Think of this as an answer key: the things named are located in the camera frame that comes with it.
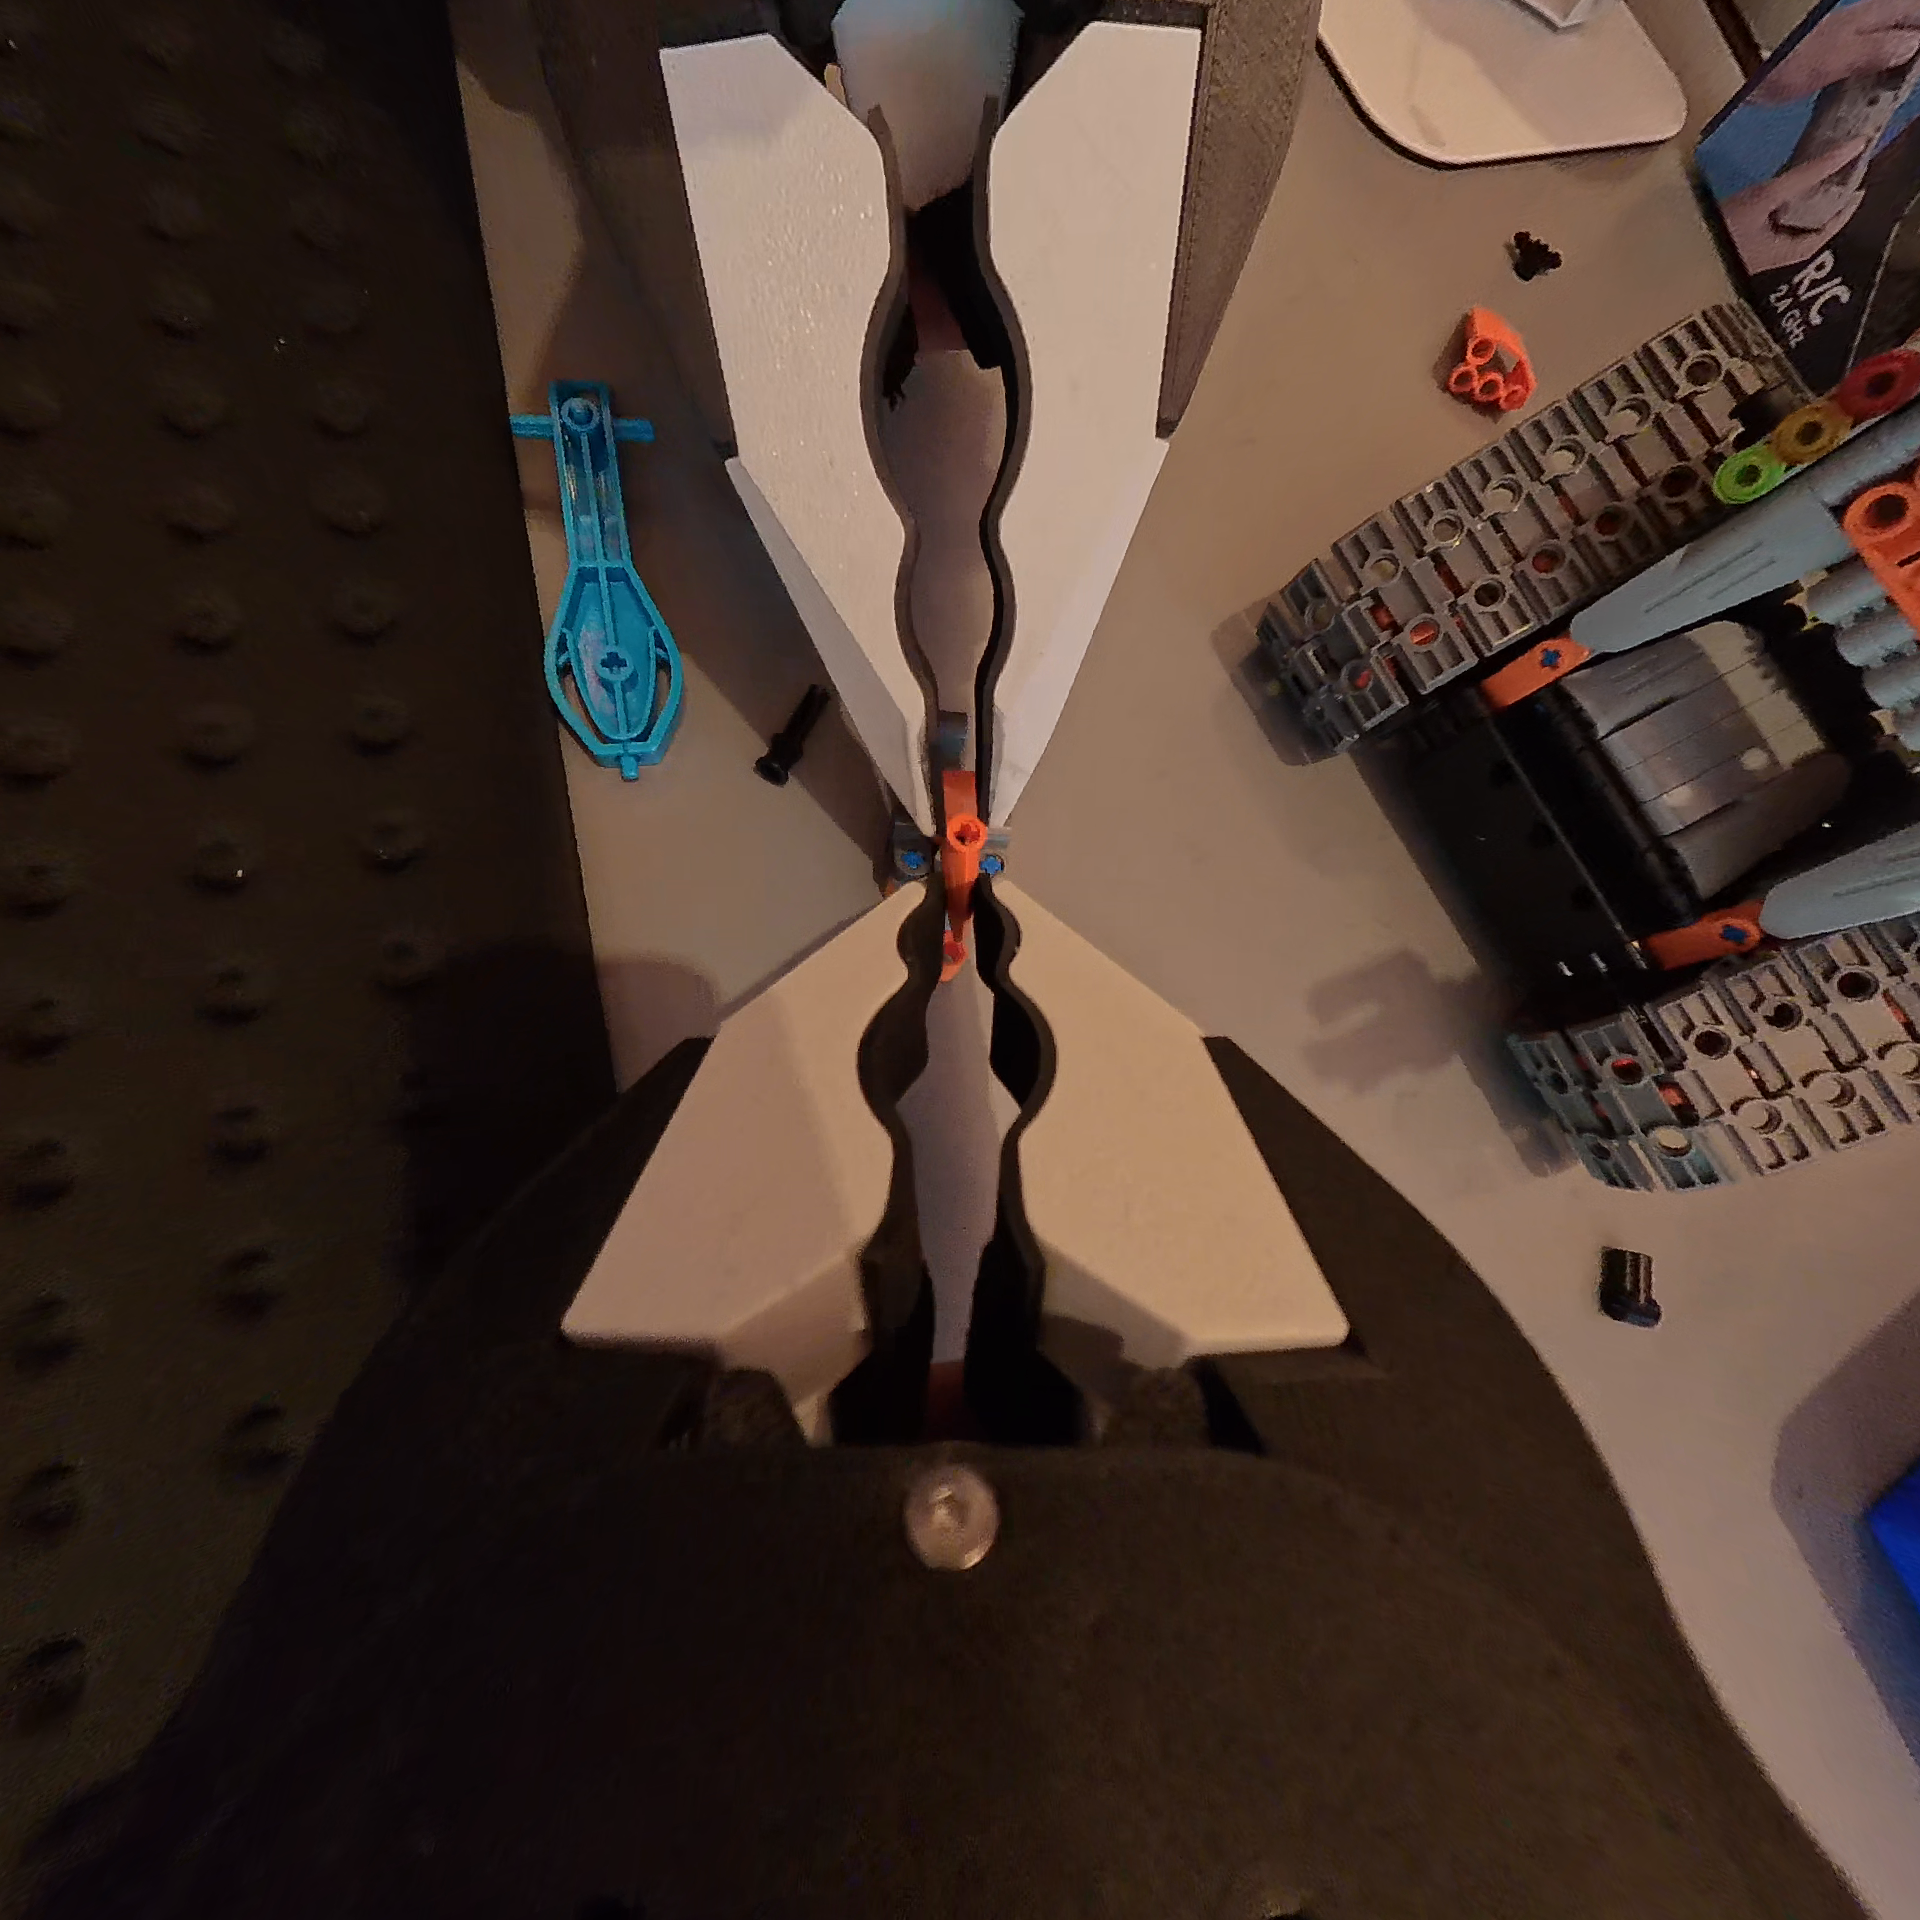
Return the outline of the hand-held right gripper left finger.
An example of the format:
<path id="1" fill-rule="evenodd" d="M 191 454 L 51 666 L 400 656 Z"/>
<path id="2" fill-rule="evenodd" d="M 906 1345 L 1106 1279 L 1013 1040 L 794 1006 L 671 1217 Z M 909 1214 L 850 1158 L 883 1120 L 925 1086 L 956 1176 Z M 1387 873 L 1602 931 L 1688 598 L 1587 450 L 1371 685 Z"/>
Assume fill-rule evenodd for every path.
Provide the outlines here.
<path id="1" fill-rule="evenodd" d="M 715 1032 L 560 1329 L 762 1373 L 794 1408 L 918 1413 L 930 1277 L 899 1113 L 925 1063 L 930 890 Z"/>

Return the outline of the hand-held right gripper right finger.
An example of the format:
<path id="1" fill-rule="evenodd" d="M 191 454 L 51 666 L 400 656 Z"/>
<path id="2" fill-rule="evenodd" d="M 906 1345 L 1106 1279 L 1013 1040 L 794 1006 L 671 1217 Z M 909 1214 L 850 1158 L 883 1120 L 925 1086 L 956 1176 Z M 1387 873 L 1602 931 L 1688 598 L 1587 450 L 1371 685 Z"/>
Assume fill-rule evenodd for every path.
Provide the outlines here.
<path id="1" fill-rule="evenodd" d="M 1010 883 L 975 887 L 974 933 L 1015 1120 L 971 1366 L 1159 1373 L 1346 1343 L 1202 1032 Z"/>

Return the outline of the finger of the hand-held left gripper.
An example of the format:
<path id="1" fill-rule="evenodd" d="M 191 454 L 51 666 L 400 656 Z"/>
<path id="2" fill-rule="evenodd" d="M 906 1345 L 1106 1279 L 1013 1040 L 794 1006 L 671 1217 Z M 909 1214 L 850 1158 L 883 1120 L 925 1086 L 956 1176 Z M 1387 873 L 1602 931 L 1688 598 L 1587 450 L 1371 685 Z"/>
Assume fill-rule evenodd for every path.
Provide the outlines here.
<path id="1" fill-rule="evenodd" d="M 1160 379 L 1202 31 L 1098 19 L 987 150 L 990 289 L 1015 352 L 983 536 L 999 595 L 980 698 L 990 821 L 1010 821 L 1159 480 Z"/>
<path id="2" fill-rule="evenodd" d="M 928 825 L 933 691 L 906 608 L 917 533 L 877 446 L 879 359 L 906 310 L 894 135 L 776 37 L 658 59 L 726 389 L 726 477 L 858 742 Z"/>

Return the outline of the orange grey brick assembly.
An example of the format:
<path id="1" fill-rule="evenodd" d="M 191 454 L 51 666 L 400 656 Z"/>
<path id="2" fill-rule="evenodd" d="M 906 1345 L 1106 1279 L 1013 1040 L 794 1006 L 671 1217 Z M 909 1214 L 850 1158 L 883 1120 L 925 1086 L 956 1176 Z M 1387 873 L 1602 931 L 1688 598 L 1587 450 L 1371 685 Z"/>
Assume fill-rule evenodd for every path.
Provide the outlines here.
<path id="1" fill-rule="evenodd" d="M 1007 830 L 991 829 L 980 807 L 975 755 L 962 711 L 939 711 L 930 739 L 930 777 L 939 789 L 935 825 L 920 830 L 903 803 L 894 803 L 888 829 L 891 894 L 900 883 L 939 880 L 943 893 L 943 973 L 954 981 L 968 961 L 974 890 L 1006 867 Z"/>

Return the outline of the white book stand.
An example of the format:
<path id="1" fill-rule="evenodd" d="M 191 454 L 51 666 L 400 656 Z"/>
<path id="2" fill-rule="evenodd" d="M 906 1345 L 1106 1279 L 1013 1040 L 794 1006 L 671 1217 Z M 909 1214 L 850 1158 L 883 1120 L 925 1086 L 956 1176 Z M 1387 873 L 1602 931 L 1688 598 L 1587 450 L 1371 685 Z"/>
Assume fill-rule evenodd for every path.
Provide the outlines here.
<path id="1" fill-rule="evenodd" d="M 1656 147 L 1686 96 L 1622 3 L 1324 3 L 1360 115 L 1446 169 Z"/>

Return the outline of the teal plastic separator tool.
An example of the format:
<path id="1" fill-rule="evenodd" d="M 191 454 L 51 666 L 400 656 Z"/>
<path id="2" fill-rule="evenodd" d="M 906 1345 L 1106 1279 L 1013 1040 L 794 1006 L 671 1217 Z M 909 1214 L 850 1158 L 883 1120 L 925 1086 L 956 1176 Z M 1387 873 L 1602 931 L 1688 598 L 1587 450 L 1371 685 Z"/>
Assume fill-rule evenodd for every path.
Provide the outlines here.
<path id="1" fill-rule="evenodd" d="M 650 443 L 645 419 L 618 416 L 604 382 L 556 379 L 544 414 L 510 419 L 522 441 L 556 450 L 567 576 L 544 639 L 544 685 L 571 739 L 635 782 L 677 735 L 683 658 L 631 547 L 620 450 Z"/>

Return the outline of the orange curved brick piece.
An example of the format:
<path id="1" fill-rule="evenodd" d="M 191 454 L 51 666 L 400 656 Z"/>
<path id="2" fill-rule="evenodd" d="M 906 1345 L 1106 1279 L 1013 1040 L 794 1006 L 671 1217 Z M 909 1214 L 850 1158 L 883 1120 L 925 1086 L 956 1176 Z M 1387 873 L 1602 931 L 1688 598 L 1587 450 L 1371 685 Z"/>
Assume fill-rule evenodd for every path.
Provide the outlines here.
<path id="1" fill-rule="evenodd" d="M 1500 414 L 1515 414 L 1531 400 L 1535 376 L 1528 350 L 1498 311 L 1479 304 L 1467 310 L 1444 392 Z"/>

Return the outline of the toy vehicle product box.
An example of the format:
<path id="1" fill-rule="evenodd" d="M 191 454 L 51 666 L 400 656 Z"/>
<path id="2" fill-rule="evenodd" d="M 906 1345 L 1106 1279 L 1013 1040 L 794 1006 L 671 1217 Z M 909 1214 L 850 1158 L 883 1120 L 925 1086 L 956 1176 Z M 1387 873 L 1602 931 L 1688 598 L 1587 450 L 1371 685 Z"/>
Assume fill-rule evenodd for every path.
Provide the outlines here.
<path id="1" fill-rule="evenodd" d="M 1694 150 L 1739 298 L 1811 393 L 1918 331 L 1918 5 L 1804 5 Z"/>

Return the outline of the grey orange tracked toy vehicle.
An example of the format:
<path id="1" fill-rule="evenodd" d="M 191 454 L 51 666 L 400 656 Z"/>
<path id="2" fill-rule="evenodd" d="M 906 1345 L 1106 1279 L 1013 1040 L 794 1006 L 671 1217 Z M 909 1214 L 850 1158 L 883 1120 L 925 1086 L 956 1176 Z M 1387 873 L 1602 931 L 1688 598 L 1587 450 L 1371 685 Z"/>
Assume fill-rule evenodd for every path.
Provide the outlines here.
<path id="1" fill-rule="evenodd" d="M 1709 304 L 1259 608 L 1317 757 L 1382 752 L 1602 1184 L 1916 1127 L 1916 334 L 1814 399 Z"/>

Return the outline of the black dimpled foam mat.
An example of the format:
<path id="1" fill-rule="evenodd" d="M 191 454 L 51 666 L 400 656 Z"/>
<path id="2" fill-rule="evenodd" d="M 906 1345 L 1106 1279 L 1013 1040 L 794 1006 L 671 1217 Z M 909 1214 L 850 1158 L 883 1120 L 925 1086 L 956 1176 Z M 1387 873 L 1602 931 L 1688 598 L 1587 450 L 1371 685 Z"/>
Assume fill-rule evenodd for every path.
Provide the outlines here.
<path id="1" fill-rule="evenodd" d="M 4 5 L 4 1915 L 611 1094 L 444 5 Z"/>

